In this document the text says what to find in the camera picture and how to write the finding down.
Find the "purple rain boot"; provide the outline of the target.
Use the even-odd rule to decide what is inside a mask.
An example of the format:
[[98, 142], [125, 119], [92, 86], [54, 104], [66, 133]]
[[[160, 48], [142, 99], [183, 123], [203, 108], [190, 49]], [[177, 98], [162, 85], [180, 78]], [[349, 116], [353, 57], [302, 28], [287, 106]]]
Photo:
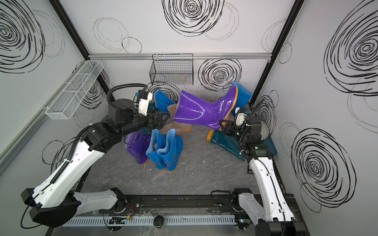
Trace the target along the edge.
[[182, 91], [175, 109], [173, 121], [203, 125], [213, 130], [220, 129], [220, 121], [226, 120], [235, 107], [238, 88], [231, 86], [229, 91], [219, 100], [210, 102], [189, 92]]
[[146, 155], [146, 151], [149, 147], [150, 139], [151, 134], [145, 134], [142, 129], [126, 137], [125, 149], [136, 159], [139, 165], [145, 165], [148, 162], [149, 157]]

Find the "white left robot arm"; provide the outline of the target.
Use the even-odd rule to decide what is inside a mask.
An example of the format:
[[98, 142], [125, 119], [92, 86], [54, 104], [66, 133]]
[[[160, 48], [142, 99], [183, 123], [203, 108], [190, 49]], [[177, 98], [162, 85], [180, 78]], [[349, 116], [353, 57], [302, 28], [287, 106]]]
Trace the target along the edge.
[[168, 113], [148, 112], [153, 94], [141, 83], [118, 85], [107, 93], [108, 115], [83, 128], [75, 137], [68, 156], [39, 186], [25, 189], [21, 197], [31, 220], [38, 225], [59, 227], [73, 217], [95, 211], [123, 212], [125, 195], [114, 187], [95, 193], [74, 192], [72, 187], [111, 148], [142, 128], [162, 129]]

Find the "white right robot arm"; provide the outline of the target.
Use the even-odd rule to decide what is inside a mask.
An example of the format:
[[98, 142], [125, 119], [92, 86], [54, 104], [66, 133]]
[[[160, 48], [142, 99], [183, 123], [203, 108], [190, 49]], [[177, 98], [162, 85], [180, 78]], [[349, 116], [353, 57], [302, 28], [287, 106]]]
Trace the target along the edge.
[[220, 121], [223, 134], [237, 140], [239, 153], [252, 169], [262, 198], [260, 204], [254, 194], [240, 193], [238, 204], [253, 222], [257, 236], [304, 236], [306, 227], [295, 218], [279, 186], [273, 154], [262, 141], [262, 123], [256, 111], [238, 108], [233, 121]]

